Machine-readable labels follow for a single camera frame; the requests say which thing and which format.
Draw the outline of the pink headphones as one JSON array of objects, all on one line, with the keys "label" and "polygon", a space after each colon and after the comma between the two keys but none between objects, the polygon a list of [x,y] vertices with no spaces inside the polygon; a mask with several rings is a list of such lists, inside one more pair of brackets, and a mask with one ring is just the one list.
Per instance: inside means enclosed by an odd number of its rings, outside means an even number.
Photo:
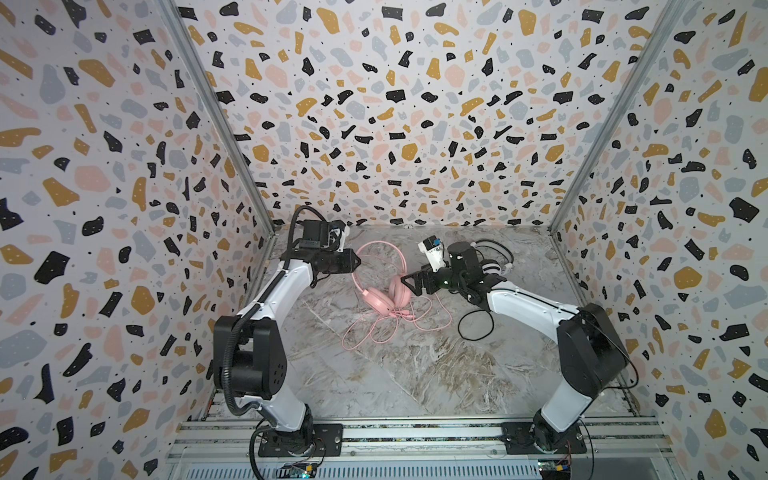
[{"label": "pink headphones", "polygon": [[363,302],[384,317],[409,316],[412,292],[402,283],[408,271],[402,251],[390,242],[374,240],[360,246],[356,255],[364,272],[352,279]]}]

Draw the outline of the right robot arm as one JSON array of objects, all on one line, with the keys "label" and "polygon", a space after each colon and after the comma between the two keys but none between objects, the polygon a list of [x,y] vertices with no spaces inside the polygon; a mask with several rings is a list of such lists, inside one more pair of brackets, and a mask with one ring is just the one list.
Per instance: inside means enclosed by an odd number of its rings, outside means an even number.
[{"label": "right robot arm", "polygon": [[427,263],[401,280],[412,294],[447,290],[493,316],[503,315],[531,327],[558,347],[561,381],[529,428],[529,443],[554,453],[577,430],[599,395],[630,365],[629,354],[599,305],[576,306],[525,290],[481,260],[468,242],[445,245],[435,236],[418,243]]}]

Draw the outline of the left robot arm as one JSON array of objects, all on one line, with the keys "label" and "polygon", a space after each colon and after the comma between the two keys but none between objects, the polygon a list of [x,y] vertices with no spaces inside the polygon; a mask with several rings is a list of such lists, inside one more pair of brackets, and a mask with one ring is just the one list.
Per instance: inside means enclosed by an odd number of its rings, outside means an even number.
[{"label": "left robot arm", "polygon": [[213,379],[229,412],[258,412],[279,438],[305,449],[314,430],[311,409],[285,385],[288,360],[280,325],[304,290],[331,275],[351,274],[361,259],[350,248],[286,253],[283,266],[239,313],[214,325]]}]

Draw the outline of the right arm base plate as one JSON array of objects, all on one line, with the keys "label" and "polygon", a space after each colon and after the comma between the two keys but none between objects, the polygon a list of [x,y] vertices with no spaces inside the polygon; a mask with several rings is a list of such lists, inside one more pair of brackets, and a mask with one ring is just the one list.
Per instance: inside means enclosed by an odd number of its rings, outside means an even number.
[{"label": "right arm base plate", "polygon": [[509,455],[584,454],[588,451],[579,427],[574,424],[556,432],[545,422],[504,422],[501,441]]}]

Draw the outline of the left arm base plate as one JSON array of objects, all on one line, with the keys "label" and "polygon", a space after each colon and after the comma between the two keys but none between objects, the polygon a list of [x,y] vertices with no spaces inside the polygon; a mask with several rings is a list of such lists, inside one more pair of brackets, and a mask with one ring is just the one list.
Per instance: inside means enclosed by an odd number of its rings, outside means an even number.
[{"label": "left arm base plate", "polygon": [[344,426],[341,423],[320,423],[301,427],[295,432],[269,430],[261,440],[261,458],[339,457],[342,450]]}]

